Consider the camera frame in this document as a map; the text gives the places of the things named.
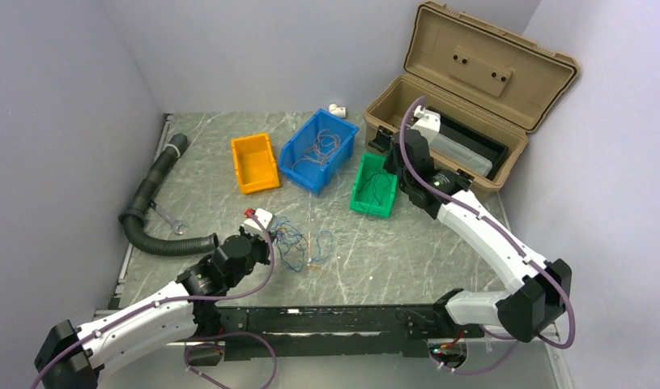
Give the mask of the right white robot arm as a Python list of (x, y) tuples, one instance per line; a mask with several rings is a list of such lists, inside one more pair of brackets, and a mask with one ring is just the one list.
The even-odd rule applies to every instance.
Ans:
[(437, 333), (452, 336), (465, 325), (494, 326), (512, 340), (529, 342), (565, 315), (567, 338), (550, 344), (562, 349), (573, 345), (573, 272), (563, 259), (549, 261), (512, 235), (481, 204), (464, 173), (436, 169), (428, 141), (417, 130), (393, 135), (384, 168), (398, 178), (399, 189), (413, 205), (462, 237), (505, 287), (500, 292), (455, 289), (441, 297), (433, 306)]

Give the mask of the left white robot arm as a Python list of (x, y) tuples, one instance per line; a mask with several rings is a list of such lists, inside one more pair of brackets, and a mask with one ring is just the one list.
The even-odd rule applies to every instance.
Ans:
[(158, 292), (109, 316), (74, 325), (52, 326), (34, 359), (33, 388), (96, 388), (103, 378), (148, 353), (178, 340), (209, 340), (219, 334), (220, 301), (247, 297), (271, 276), (238, 294), (229, 291), (256, 264), (275, 264), (274, 234), (247, 220), (237, 235), (187, 268)]

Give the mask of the grey plastic case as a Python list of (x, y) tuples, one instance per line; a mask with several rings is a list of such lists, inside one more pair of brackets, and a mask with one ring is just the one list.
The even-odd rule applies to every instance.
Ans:
[(425, 137), (429, 147), (459, 165), (486, 177), (493, 167), (494, 152), (462, 135), (436, 134)]

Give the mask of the black toolbox tray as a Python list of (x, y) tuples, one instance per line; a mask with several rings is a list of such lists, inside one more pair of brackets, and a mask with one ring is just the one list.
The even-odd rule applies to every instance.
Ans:
[(462, 135), (481, 143), (482, 145), (488, 147), (492, 152), (494, 152), (492, 171), (485, 177), (492, 180), (505, 162), (509, 147), (487, 135), (482, 134), (481, 132), (478, 132), (477, 130), (470, 128), (469, 126), (461, 124), (460, 122), (443, 114), (441, 111), (434, 109), (432, 106), (425, 108), (440, 114), (441, 128), (439, 134)]

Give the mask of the green plastic bin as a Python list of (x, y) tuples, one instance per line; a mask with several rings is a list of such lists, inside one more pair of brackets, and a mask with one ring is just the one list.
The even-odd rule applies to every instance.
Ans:
[(349, 208), (369, 217), (390, 217), (398, 189), (397, 178), (383, 169), (384, 156), (362, 155), (352, 187)]

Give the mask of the orange plastic bin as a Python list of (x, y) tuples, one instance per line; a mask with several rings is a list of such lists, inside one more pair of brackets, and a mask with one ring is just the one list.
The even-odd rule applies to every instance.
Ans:
[(238, 186), (243, 195), (280, 187), (270, 136), (259, 133), (231, 140)]

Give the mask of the white plastic fitting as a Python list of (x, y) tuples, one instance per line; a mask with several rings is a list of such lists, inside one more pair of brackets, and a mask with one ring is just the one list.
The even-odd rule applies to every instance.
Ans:
[(347, 116), (346, 108), (337, 104), (330, 104), (328, 106), (328, 111), (338, 118), (345, 118)]

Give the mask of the silver wrench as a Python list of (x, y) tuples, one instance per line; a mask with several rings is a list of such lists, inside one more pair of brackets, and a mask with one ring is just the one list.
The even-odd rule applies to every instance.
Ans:
[(165, 209), (158, 205), (153, 199), (149, 201), (149, 207), (153, 209), (166, 223), (171, 227), (172, 232), (175, 235), (181, 236), (185, 233), (185, 230), (189, 227), (187, 223), (183, 220), (179, 220), (176, 217), (169, 214)]

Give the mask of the blue plastic bin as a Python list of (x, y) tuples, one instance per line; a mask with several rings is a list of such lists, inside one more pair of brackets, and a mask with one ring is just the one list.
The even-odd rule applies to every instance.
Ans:
[(356, 124), (319, 109), (282, 146), (281, 173), (318, 195), (344, 161), (352, 156), (359, 129)]

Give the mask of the tan plastic toolbox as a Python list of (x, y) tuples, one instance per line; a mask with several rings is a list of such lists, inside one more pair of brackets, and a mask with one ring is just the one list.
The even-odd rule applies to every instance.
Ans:
[(403, 69), (364, 111), (366, 149), (385, 155), (403, 114), (424, 96), (426, 106), (444, 118), (508, 148), (500, 166), (486, 176), (433, 152), (438, 168), (469, 173), (471, 189), (481, 199), (503, 187), (530, 134), (581, 71), (567, 54), (431, 1), (417, 10)]

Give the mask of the aluminium frame rail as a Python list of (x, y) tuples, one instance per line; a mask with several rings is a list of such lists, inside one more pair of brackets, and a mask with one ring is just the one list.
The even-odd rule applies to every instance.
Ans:
[[(429, 306), (395, 306), (394, 318), (380, 322), (374, 307), (256, 308), (248, 320), (263, 327), (258, 340), (267, 344), (272, 326), (287, 319), (307, 320), (313, 336), (339, 332), (399, 334), (408, 340), (442, 339), (429, 356), (445, 367), (447, 352), (470, 332), (475, 337), (500, 327), (512, 344), (541, 338), (547, 325), (562, 315), (573, 318), (569, 300), (572, 269), (563, 260), (547, 261), (526, 248), (483, 209), (463, 173), (437, 170), (429, 146), (439, 131), (437, 114), (415, 102), (390, 141), (385, 166), (418, 208), (464, 238), (504, 281), (498, 293), (453, 289)], [(178, 340), (198, 348), (236, 335), (234, 319), (218, 309), (231, 289), (253, 267), (273, 266), (272, 215), (248, 209), (240, 232), (223, 242), (213, 240), (206, 256), (150, 297), (106, 318), (73, 330), (68, 348), (75, 388), (94, 388), (104, 376), (159, 347)]]

